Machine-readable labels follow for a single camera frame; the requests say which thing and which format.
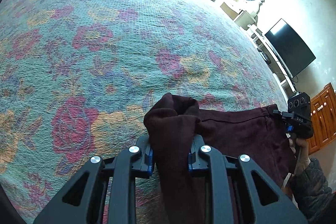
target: metal bolt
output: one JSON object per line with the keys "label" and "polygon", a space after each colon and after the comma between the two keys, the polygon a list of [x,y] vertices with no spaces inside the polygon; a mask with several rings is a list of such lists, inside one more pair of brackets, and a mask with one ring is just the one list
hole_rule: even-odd
{"label": "metal bolt", "polygon": [[211,151],[211,147],[209,145],[203,145],[201,146],[201,150],[205,153],[210,152]]}
{"label": "metal bolt", "polygon": [[99,156],[93,156],[93,157],[91,158],[91,162],[92,162],[93,164],[96,164],[96,163],[100,162],[100,157],[99,157]]}
{"label": "metal bolt", "polygon": [[139,147],[137,146],[131,146],[128,151],[130,151],[131,153],[137,153],[140,150]]}
{"label": "metal bolt", "polygon": [[240,155],[240,160],[244,162],[250,161],[250,157],[248,155]]}

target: wooden cabinet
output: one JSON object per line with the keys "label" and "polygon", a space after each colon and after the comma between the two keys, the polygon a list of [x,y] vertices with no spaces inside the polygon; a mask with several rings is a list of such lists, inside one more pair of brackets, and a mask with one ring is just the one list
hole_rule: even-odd
{"label": "wooden cabinet", "polygon": [[311,100],[310,107],[314,136],[308,140],[309,154],[336,139],[336,95],[331,83]]}

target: floral bedspread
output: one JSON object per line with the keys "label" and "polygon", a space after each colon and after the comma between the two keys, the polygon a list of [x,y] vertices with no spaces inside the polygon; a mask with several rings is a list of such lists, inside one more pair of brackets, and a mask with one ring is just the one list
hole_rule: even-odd
{"label": "floral bedspread", "polygon": [[[286,108],[210,0],[3,0],[0,65],[0,183],[27,223],[91,156],[146,134],[166,92],[220,111]],[[136,195],[138,223],[166,223],[157,174]]]}

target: person's arm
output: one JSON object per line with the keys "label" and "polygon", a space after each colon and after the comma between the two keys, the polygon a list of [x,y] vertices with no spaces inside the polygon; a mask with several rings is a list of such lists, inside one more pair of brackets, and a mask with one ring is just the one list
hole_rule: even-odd
{"label": "person's arm", "polygon": [[328,187],[319,161],[315,158],[309,160],[308,143],[302,139],[297,139],[296,143],[301,146],[301,156],[297,163],[297,173],[290,181],[290,188],[298,208],[309,223],[313,223],[325,214],[334,194]]}

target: black tv screen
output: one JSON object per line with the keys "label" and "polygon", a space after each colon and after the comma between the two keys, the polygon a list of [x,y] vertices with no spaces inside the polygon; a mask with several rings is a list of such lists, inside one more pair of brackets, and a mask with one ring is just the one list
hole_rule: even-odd
{"label": "black tv screen", "polygon": [[280,19],[265,36],[293,77],[316,58],[302,38],[283,19]]}

